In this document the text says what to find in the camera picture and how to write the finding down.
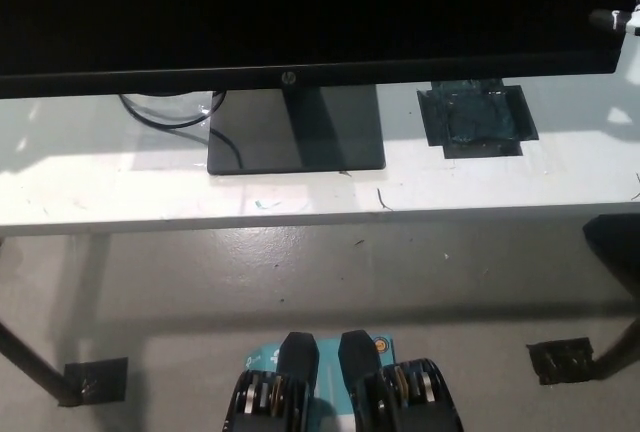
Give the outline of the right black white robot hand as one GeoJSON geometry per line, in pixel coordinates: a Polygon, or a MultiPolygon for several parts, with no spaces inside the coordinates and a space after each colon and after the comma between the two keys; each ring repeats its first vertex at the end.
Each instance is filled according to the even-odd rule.
{"type": "Polygon", "coordinates": [[[638,36],[640,33],[640,0],[631,11],[596,9],[589,14],[591,25],[616,34],[638,36]]]}

